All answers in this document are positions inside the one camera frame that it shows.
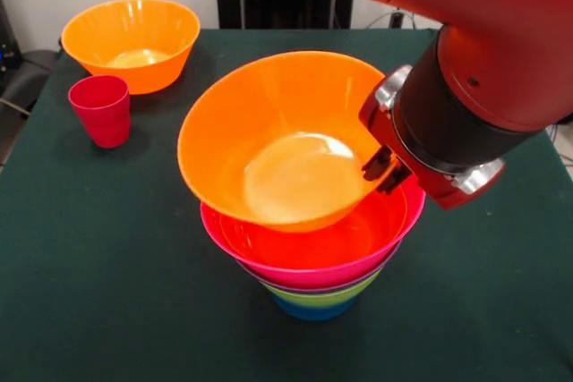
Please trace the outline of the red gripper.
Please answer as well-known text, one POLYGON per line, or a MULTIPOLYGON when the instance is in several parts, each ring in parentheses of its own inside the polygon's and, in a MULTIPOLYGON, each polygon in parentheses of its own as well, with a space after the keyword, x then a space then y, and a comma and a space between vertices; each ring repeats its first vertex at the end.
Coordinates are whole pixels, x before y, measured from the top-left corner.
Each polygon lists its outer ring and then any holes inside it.
POLYGON ((506 165, 497 158, 451 173, 438 169, 435 160, 415 150, 405 128, 398 124, 401 95, 412 69, 404 64, 383 78, 360 109, 361 123, 381 146, 362 167, 363 178, 368 182, 380 180, 376 191, 391 194, 413 176, 440 207, 456 208, 491 188, 506 165))

